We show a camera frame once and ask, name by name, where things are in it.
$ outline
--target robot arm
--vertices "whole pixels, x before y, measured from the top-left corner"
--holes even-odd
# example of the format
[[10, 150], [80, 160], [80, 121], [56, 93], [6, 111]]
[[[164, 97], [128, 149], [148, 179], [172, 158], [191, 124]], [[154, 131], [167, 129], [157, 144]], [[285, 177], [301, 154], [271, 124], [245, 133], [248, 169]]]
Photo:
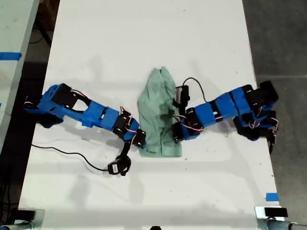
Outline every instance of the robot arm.
[[[78, 100], [88, 106], [85, 111], [73, 109]], [[139, 123], [129, 112], [122, 107], [121, 112], [118, 112], [94, 102], [64, 83], [51, 86], [39, 99], [27, 97], [24, 108], [45, 128], [62, 123], [64, 116], [69, 116], [80, 121], [83, 126], [90, 128], [96, 126], [115, 133], [125, 142], [125, 146], [117, 159], [109, 164], [110, 174], [124, 175], [129, 170], [131, 161], [127, 154], [131, 144], [138, 148], [144, 148], [146, 145], [146, 133], [139, 129]]]
[[277, 126], [278, 121], [276, 113], [271, 109], [278, 100], [278, 95], [270, 81], [261, 83], [256, 90], [251, 85], [236, 88], [213, 101], [186, 111], [182, 108], [187, 106], [189, 100], [187, 85], [178, 87], [178, 91], [180, 99], [176, 98], [174, 105], [179, 108], [181, 120], [172, 127], [176, 142], [194, 139], [204, 128], [230, 118], [234, 118], [238, 134], [250, 140], [257, 140], [259, 137], [275, 138], [275, 133], [270, 128]]

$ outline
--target concrete floor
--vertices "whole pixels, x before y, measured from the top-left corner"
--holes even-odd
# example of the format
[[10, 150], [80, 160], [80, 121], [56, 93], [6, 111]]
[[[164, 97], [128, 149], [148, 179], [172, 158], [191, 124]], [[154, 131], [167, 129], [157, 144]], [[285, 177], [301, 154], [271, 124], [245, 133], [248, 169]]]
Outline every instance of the concrete floor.
[[[289, 220], [307, 224], [307, 1], [243, 0], [258, 82], [272, 80], [280, 132], [271, 156], [280, 203]], [[33, 31], [31, 41], [40, 38]], [[26, 61], [47, 62], [44, 40], [30, 44]]]

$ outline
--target crumpled fabric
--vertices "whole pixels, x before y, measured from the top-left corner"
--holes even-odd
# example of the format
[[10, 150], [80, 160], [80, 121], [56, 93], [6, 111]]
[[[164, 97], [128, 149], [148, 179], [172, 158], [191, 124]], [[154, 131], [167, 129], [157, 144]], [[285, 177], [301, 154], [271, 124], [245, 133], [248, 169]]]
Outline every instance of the crumpled fabric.
[[146, 131], [146, 147], [140, 149], [144, 157], [180, 157], [182, 147], [175, 143], [172, 124], [178, 109], [173, 106], [175, 83], [165, 67], [153, 69], [146, 87], [138, 99], [140, 127]]

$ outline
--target white tabletop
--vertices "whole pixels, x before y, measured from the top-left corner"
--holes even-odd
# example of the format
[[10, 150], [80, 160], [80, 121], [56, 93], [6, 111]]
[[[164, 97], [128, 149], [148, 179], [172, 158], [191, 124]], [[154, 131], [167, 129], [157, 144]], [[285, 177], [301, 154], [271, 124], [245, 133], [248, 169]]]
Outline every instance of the white tabletop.
[[[61, 0], [44, 90], [66, 83], [138, 118], [153, 68], [177, 85], [197, 78], [212, 100], [255, 84], [241, 0]], [[203, 103], [188, 82], [190, 106]], [[123, 146], [113, 133], [69, 118], [36, 126], [33, 143], [77, 151], [98, 167]], [[130, 150], [125, 177], [91, 169], [78, 156], [32, 147], [19, 207], [45, 209], [43, 229], [257, 229], [254, 206], [276, 192], [266, 140], [251, 142], [227, 122], [182, 143], [183, 156], [143, 158]]]
[[19, 61], [0, 60], [0, 152], [10, 122], [39, 0], [0, 0], [0, 52], [17, 52]]

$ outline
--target blue painter's tape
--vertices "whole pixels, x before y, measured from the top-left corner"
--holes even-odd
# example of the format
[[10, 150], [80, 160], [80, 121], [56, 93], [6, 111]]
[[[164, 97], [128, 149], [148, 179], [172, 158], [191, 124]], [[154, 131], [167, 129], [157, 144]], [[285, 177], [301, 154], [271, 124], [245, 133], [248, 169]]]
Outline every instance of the blue painter's tape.
[[267, 193], [266, 201], [279, 201], [277, 193]]
[[2, 61], [19, 61], [22, 54], [17, 52], [0, 52], [0, 60]]

